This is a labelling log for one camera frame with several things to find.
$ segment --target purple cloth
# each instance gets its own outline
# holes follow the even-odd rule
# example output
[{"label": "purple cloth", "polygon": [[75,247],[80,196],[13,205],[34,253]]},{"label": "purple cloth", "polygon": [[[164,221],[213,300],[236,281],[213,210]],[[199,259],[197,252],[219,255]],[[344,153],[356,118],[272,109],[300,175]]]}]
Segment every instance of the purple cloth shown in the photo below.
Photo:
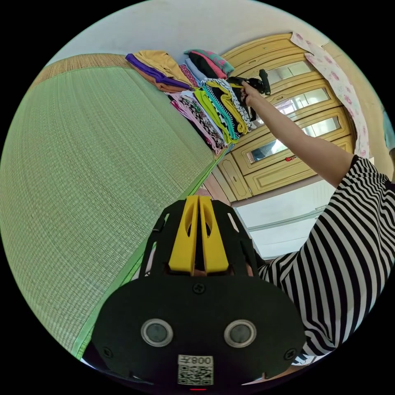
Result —
[{"label": "purple cloth", "polygon": [[175,79],[168,78],[158,70],[141,63],[132,53],[126,55],[125,59],[132,63],[133,66],[137,67],[139,70],[144,72],[145,74],[150,75],[151,77],[155,78],[156,82],[162,82],[166,85],[177,86],[179,88],[185,88],[188,91],[191,87],[183,82],[176,81]]}]

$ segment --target sticker label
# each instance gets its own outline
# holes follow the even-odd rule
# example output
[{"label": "sticker label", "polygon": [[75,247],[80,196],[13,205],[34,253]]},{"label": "sticker label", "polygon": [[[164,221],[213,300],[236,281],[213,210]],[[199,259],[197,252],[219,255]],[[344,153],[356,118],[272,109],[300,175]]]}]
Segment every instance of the sticker label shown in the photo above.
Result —
[{"label": "sticker label", "polygon": [[214,359],[210,356],[179,355],[178,384],[211,386],[214,384]]}]

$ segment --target pink towel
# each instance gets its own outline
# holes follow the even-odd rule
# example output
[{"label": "pink towel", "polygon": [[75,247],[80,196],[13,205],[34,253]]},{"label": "pink towel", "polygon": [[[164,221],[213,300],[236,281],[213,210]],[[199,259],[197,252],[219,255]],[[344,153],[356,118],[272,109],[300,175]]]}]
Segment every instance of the pink towel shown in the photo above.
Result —
[{"label": "pink towel", "polygon": [[214,73],[217,74],[218,78],[224,78],[227,79],[227,75],[217,66],[213,63],[211,59],[209,59],[207,56],[204,56],[202,53],[192,51],[192,53],[195,53],[196,55],[201,56],[204,58],[204,60],[207,62],[207,64],[213,69]]}]

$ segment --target qr code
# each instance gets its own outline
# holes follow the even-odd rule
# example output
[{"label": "qr code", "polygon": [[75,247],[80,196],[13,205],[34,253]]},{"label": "qr code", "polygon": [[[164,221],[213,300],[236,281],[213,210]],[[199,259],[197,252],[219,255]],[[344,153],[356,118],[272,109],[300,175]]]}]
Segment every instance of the qr code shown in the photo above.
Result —
[{"label": "qr code", "polygon": [[213,366],[179,365],[178,384],[195,386],[213,385]]}]

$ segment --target hand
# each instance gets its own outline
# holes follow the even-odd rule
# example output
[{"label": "hand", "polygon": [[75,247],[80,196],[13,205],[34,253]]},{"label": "hand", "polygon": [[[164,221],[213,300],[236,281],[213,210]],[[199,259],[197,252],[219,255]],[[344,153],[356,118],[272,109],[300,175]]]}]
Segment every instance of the hand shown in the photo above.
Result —
[{"label": "hand", "polygon": [[253,88],[251,85],[247,84],[245,81],[242,82],[243,85],[243,89],[242,89],[242,101],[244,101],[244,99],[246,99],[246,105],[249,107],[253,107],[253,103],[256,100],[261,100],[262,96],[260,95],[260,93]]}]

